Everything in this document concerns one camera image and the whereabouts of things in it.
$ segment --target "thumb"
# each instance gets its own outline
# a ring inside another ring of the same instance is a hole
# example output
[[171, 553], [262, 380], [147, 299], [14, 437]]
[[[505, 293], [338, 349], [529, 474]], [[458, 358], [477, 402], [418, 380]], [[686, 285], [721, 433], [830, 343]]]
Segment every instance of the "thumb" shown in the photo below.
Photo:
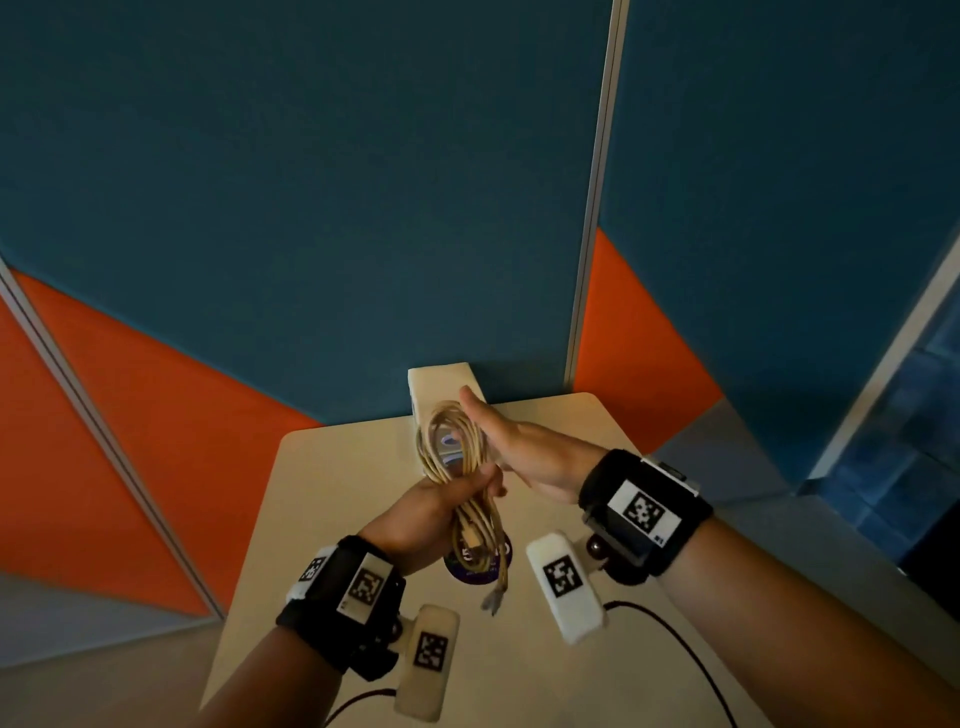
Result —
[[441, 489], [444, 503], [452, 508], [466, 503], [497, 480], [503, 481], [503, 471], [496, 463], [484, 463], [477, 470], [454, 478]]
[[493, 446], [503, 452], [514, 423], [481, 400], [466, 385], [460, 388], [460, 404], [467, 416], [484, 431]]

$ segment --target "black wire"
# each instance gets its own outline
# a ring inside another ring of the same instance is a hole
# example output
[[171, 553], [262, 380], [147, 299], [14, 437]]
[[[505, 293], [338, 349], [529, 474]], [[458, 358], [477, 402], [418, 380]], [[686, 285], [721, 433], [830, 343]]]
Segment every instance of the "black wire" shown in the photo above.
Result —
[[330, 723], [332, 723], [332, 722], [333, 722], [333, 719], [334, 719], [336, 716], [338, 716], [340, 713], [342, 713], [342, 712], [345, 711], [347, 708], [349, 708], [351, 705], [353, 705], [353, 703], [359, 703], [359, 702], [360, 702], [361, 700], [363, 700], [365, 697], [377, 697], [378, 695], [386, 695], [387, 697], [393, 697], [393, 696], [396, 695], [396, 689], [394, 689], [394, 688], [381, 688], [381, 689], [378, 690], [378, 691], [366, 691], [366, 692], [361, 692], [359, 695], [355, 695], [355, 696], [352, 697], [350, 700], [348, 700], [346, 703], [344, 703], [344, 704], [341, 705], [339, 708], [337, 708], [337, 710], [335, 710], [335, 711], [333, 712], [333, 715], [331, 715], [329, 718], [326, 719], [326, 723], [324, 723], [324, 728], [326, 728], [326, 726], [328, 726]]
[[671, 635], [673, 635], [676, 638], [677, 642], [679, 642], [684, 646], [686, 653], [693, 658], [693, 662], [695, 662], [697, 664], [697, 667], [700, 668], [700, 671], [704, 673], [704, 676], [707, 678], [707, 681], [710, 683], [710, 686], [713, 688], [713, 694], [717, 696], [717, 700], [719, 700], [720, 705], [723, 706], [723, 712], [727, 714], [727, 720], [730, 721], [730, 725], [733, 728], [737, 728], [736, 720], [733, 719], [733, 713], [730, 712], [730, 706], [727, 705], [727, 701], [724, 699], [723, 693], [721, 693], [720, 689], [717, 688], [717, 684], [713, 682], [713, 678], [710, 677], [710, 673], [707, 672], [707, 668], [704, 666], [704, 664], [700, 662], [700, 658], [697, 657], [697, 653], [694, 652], [693, 649], [690, 647], [690, 645], [686, 643], [686, 640], [680, 636], [680, 633], [677, 632], [677, 630], [675, 630], [669, 624], [667, 624], [666, 619], [661, 617], [659, 614], [657, 614], [652, 610], [647, 609], [646, 607], [641, 607], [639, 604], [634, 604], [632, 601], [619, 601], [619, 600], [608, 601], [606, 604], [603, 605], [603, 608], [606, 609], [608, 612], [611, 609], [616, 609], [617, 607], [630, 607], [631, 609], [636, 609], [638, 612], [642, 612], [648, 617], [654, 618], [656, 621], [658, 621], [661, 625], [663, 625], [666, 628], [667, 632], [669, 632]]

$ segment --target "dark blue wall panel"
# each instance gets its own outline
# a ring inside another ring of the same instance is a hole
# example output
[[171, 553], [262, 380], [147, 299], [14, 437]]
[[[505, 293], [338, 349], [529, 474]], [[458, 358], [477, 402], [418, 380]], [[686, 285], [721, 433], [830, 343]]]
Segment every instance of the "dark blue wall panel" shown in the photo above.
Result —
[[610, 0], [20, 3], [0, 253], [325, 423], [557, 393]]
[[601, 227], [806, 477], [960, 218], [960, 5], [634, 2]]

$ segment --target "black wristband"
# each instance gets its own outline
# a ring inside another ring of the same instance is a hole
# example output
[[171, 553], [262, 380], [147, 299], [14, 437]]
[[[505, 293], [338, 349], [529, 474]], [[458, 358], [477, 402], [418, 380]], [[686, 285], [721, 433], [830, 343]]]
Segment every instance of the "black wristband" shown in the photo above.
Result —
[[634, 566], [660, 576], [713, 509], [683, 474], [622, 449], [590, 472], [580, 491], [587, 521]]
[[[362, 573], [368, 554], [390, 564], [383, 551], [359, 536], [342, 539], [303, 598], [290, 599], [276, 624], [294, 630], [340, 673], [352, 667], [372, 680], [386, 674], [396, 663], [396, 655], [388, 654], [386, 645], [406, 582], [396, 569], [391, 569], [389, 575]], [[361, 592], [356, 592], [358, 585]], [[348, 601], [357, 596], [361, 607], [364, 599], [370, 601], [363, 620], [344, 610]]]

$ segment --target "table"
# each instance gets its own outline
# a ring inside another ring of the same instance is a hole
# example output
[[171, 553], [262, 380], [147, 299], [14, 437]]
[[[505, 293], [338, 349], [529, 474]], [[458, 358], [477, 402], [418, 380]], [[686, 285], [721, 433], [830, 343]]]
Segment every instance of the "table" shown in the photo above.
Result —
[[[608, 448], [636, 452], [594, 396], [586, 393], [497, 405], [507, 417], [539, 423]], [[271, 629], [287, 589], [320, 546], [355, 533], [420, 478], [412, 417], [292, 432], [280, 443], [250, 542], [204, 702]], [[508, 591], [491, 618], [480, 602], [489, 586], [456, 581], [443, 564], [408, 579], [402, 612], [413, 618], [423, 603], [461, 615], [460, 634], [441, 724], [498, 726], [728, 725], [703, 674], [653, 620], [617, 610], [606, 629], [568, 646], [526, 560], [528, 543], [552, 530], [576, 540], [587, 533], [579, 509], [545, 500], [508, 473], [500, 501], [514, 544]], [[623, 587], [592, 577], [603, 600], [631, 599], [672, 624], [704, 661], [737, 722], [769, 726], [703, 639], [654, 582]], [[396, 674], [366, 683], [352, 672], [337, 705], [365, 690], [394, 687]], [[392, 698], [361, 701], [336, 728], [415, 725], [393, 712]]]

